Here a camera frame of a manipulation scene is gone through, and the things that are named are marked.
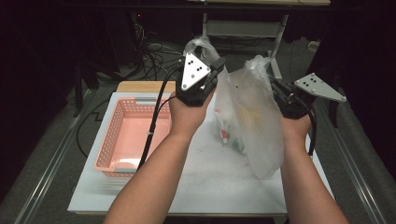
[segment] human arm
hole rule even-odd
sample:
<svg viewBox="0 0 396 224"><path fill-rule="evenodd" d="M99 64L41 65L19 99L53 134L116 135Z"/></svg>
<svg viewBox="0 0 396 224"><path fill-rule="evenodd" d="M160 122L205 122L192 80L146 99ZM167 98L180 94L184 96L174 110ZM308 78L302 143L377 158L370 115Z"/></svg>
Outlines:
<svg viewBox="0 0 396 224"><path fill-rule="evenodd" d="M201 107L188 107L177 98L169 101L170 133L116 197L105 223L163 223L175 197L191 139L205 119L212 96L213 93Z"/></svg>
<svg viewBox="0 0 396 224"><path fill-rule="evenodd" d="M285 155L280 168L290 223L348 223L306 153L308 116L282 118Z"/></svg>

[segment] right hand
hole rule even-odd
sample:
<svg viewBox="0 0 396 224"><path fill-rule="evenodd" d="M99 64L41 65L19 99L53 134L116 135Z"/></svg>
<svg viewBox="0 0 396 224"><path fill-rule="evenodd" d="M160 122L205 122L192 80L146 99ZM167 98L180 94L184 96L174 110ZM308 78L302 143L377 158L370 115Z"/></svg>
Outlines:
<svg viewBox="0 0 396 224"><path fill-rule="evenodd" d="M308 115L300 119L281 118L283 128L283 143L286 147L295 147L300 144L305 146L305 138L311 128L311 120Z"/></svg>

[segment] white table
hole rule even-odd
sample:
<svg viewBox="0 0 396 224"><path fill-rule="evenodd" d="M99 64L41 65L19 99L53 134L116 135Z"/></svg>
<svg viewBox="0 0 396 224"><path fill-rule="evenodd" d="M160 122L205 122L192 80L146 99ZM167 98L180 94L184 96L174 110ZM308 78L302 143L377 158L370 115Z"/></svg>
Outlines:
<svg viewBox="0 0 396 224"><path fill-rule="evenodd" d="M125 177L107 177L94 169L94 163L106 132L111 112L120 97L156 97L157 93L116 92L93 143L68 211L78 214L105 214L128 181ZM170 216L252 216L282 217L287 214L280 172L266 180L257 179L248 157L223 147L213 132L213 104L204 124L191 141L189 155L178 185ZM316 154L314 164L329 190Z"/></svg>

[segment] right forearm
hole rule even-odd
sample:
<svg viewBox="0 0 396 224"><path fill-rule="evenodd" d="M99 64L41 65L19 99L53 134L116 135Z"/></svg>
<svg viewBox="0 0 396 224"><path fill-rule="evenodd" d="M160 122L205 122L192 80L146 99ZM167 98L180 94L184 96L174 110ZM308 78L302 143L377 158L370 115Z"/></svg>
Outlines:
<svg viewBox="0 0 396 224"><path fill-rule="evenodd" d="M281 174L291 223L347 223L305 152L304 144L285 145Z"/></svg>

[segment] dark background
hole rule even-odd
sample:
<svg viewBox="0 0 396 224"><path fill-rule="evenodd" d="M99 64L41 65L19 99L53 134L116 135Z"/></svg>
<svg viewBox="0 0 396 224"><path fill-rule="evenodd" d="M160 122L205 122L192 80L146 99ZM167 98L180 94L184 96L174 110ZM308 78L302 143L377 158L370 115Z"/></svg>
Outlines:
<svg viewBox="0 0 396 224"><path fill-rule="evenodd" d="M302 36L321 39L308 72L320 71L327 82L343 88L378 155L396 176L392 165L396 162L396 26L392 24L395 3L355 0L332 1L332 5L363 8L355 13L292 15L284 40L291 42ZM110 18L117 17L112 13L113 16L97 11L80 13L50 0L0 4L0 199L11 188L48 123L65 106L76 64L89 59L117 71L120 61L134 62L136 52L121 54L120 49L114 49L117 46L111 45L114 21L111 23ZM161 33L180 44L202 30L202 17L196 13L141 12L141 16L145 30ZM247 14L238 19L268 18ZM128 44L132 46L134 36L123 41L131 41ZM105 56L99 55L97 48Z"/></svg>

